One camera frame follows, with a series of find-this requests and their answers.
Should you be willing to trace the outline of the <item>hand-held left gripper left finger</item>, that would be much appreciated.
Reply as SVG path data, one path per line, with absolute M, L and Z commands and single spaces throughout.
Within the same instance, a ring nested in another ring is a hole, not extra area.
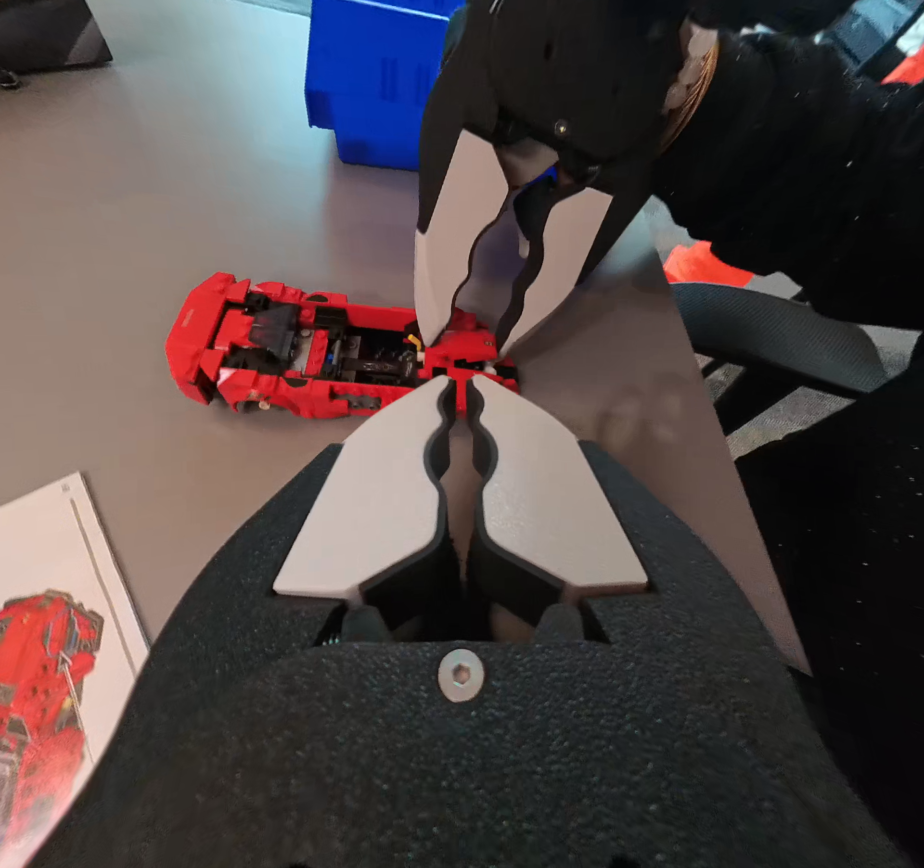
M 435 377 L 340 446 L 273 583 L 285 597 L 376 608 L 390 631 L 460 590 L 442 477 L 456 382 Z

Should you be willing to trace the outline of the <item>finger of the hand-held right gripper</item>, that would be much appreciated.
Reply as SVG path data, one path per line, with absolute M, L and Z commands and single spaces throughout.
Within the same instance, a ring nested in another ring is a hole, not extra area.
M 569 296 L 613 201 L 606 192 L 583 188 L 533 205 L 538 219 L 526 262 L 495 331 L 499 357 L 508 356 Z
M 479 238 L 500 218 L 510 186 L 491 142 L 463 129 L 454 146 L 422 141 L 414 245 L 414 306 L 422 341 L 448 327 Z

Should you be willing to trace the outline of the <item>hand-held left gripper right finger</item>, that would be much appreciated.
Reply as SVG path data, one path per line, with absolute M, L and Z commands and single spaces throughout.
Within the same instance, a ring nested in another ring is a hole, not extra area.
M 649 589 L 637 551 L 578 438 L 484 377 L 467 387 L 481 476 L 468 583 L 531 626 L 558 604 Z

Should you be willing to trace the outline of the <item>red lego car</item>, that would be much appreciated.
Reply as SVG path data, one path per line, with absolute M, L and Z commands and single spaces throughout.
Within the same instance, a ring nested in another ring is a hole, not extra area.
M 371 416 L 433 377 L 485 376 L 515 394 L 518 371 L 493 333 L 456 308 L 427 346 L 411 308 L 370 306 L 344 294 L 255 284 L 217 272 L 191 291 L 166 341 L 171 377 L 189 399 L 236 412 L 281 409 L 305 419 Z

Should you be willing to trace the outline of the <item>lego instruction booklet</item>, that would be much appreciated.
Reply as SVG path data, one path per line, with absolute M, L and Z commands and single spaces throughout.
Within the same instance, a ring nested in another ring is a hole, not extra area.
M 76 472 L 1 509 L 1 865 L 24 866 L 102 758 L 149 641 Z

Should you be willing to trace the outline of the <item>person's right forearm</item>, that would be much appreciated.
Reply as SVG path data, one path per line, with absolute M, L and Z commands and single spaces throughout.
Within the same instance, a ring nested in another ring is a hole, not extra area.
M 923 328 L 922 83 L 879 85 L 816 50 L 809 155 L 810 238 L 788 275 L 833 319 Z

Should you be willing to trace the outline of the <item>dark lego box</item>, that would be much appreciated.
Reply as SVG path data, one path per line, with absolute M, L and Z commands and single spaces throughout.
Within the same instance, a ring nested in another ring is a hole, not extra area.
M 1 0 L 2 89 L 24 76 L 108 65 L 113 57 L 86 0 Z

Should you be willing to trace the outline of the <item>person's right hand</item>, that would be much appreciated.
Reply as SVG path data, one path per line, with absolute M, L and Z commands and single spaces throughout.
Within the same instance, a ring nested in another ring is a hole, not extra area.
M 829 43 L 722 31 L 697 109 L 654 168 L 652 192 L 677 226 L 748 267 L 769 241 L 770 184 L 845 70 Z

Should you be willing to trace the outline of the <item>orange object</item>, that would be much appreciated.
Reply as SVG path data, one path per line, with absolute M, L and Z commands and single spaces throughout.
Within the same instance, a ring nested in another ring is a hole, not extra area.
M 744 288 L 755 274 L 726 265 L 708 242 L 676 245 L 664 261 L 664 274 L 670 283 L 709 283 Z

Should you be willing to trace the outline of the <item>black mesh office chair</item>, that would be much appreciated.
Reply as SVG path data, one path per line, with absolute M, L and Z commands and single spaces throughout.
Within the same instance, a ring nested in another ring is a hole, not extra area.
M 907 367 L 894 332 L 793 299 L 704 282 L 672 287 L 733 460 L 806 431 Z

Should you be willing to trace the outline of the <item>person's black clothing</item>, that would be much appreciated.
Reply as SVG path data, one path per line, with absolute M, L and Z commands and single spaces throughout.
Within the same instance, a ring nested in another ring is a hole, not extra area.
M 923 859 L 923 360 L 736 469 L 812 670 L 838 768 Z

